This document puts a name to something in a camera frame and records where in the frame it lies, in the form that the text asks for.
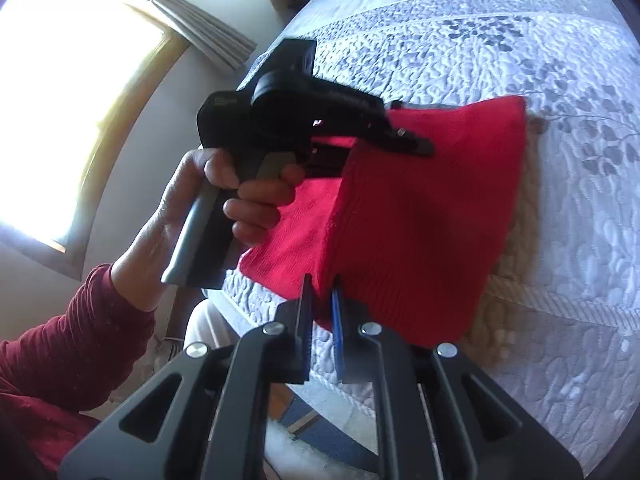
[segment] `curtain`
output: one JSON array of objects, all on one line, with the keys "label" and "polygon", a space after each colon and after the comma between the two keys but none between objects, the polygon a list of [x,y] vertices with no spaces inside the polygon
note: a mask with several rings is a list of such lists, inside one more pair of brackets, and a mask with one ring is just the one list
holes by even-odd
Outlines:
[{"label": "curtain", "polygon": [[186,0],[145,1],[222,70],[238,69],[255,50],[252,40]]}]

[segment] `white wall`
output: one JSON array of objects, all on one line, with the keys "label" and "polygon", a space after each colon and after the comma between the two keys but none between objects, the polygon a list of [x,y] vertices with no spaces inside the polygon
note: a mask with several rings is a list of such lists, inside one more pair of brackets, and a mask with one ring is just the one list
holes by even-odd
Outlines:
[{"label": "white wall", "polygon": [[[290,12],[275,0],[190,0],[258,43],[253,58],[282,31]],[[89,241],[84,276],[112,262],[129,246],[158,204],[184,152],[199,145],[196,112],[217,89],[232,89],[244,76],[217,73],[193,47],[168,73],[124,144],[105,188]],[[0,244],[0,340],[64,312],[80,282],[37,264]],[[172,295],[156,314],[164,335]]]}]

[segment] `red cloth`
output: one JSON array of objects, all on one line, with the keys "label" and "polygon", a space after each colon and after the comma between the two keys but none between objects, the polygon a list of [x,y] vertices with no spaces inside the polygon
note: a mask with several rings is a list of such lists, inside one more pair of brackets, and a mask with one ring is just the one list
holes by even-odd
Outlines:
[{"label": "red cloth", "polygon": [[0,409],[51,471],[98,424],[78,412],[108,399],[153,334],[154,314],[121,297],[110,270],[92,270],[63,316],[0,343]]},{"label": "red cloth", "polygon": [[308,180],[240,270],[287,299],[313,275],[315,313],[330,325],[336,274],[376,321],[421,346],[468,328],[511,220],[526,143],[524,101],[389,112],[429,137],[433,158],[357,142],[341,179]]}]

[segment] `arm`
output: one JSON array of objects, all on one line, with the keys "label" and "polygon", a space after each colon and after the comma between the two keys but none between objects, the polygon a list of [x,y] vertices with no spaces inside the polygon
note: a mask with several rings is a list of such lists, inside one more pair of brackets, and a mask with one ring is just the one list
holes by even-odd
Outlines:
[{"label": "arm", "polygon": [[225,213],[236,220],[236,237],[255,245],[280,219],[276,206],[292,202],[303,173],[287,166],[281,180],[238,186],[225,152],[187,153],[158,209],[113,267],[94,269],[63,316],[18,341],[0,343],[0,378],[21,395],[69,410],[102,404],[145,352],[154,328],[152,311],[167,288],[160,278],[203,178],[238,188],[240,198],[225,203]]}]

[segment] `gripper handle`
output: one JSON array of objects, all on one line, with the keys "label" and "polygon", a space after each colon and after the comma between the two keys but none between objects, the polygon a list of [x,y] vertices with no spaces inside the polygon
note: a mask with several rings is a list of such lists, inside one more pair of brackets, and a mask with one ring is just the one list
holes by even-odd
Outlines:
[{"label": "gripper handle", "polygon": [[[251,178],[278,178],[293,152],[244,150],[232,153],[240,182]],[[245,246],[232,233],[234,221],[223,212],[235,189],[222,189],[204,180],[184,223],[163,283],[199,288],[221,288],[227,269],[235,269]]]}]

